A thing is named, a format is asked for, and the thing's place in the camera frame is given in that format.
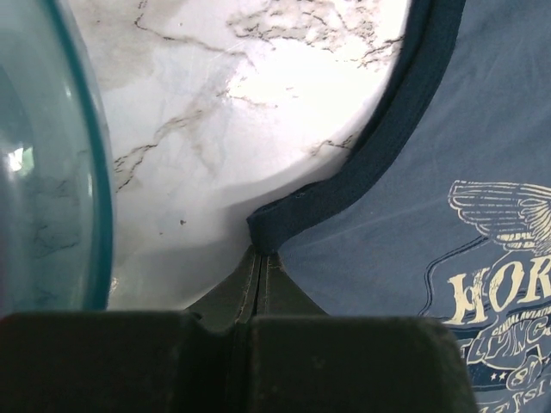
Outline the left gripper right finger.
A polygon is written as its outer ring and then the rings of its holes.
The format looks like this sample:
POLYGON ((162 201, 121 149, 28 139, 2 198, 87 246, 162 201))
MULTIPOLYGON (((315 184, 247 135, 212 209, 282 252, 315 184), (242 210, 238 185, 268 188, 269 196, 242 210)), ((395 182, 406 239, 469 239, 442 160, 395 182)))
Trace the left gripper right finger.
POLYGON ((250 412, 474 412, 453 334, 426 317, 331 317, 263 259, 247 361, 250 412))

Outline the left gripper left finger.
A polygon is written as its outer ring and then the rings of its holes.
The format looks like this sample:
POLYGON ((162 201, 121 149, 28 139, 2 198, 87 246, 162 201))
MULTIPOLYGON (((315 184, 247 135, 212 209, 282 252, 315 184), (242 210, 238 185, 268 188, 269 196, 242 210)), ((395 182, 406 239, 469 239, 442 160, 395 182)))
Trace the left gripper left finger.
POLYGON ((22 312, 1 322, 4 412, 239 412, 261 257, 173 311, 22 312))

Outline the blue printed tank top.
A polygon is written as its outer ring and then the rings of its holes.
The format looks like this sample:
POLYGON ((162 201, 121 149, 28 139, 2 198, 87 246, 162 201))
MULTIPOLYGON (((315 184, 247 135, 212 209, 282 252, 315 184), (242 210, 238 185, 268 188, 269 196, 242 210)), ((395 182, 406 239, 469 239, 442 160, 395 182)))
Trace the blue printed tank top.
POLYGON ((444 323, 480 411, 549 411, 549 2, 414 2, 344 166, 248 225, 329 314, 444 323))

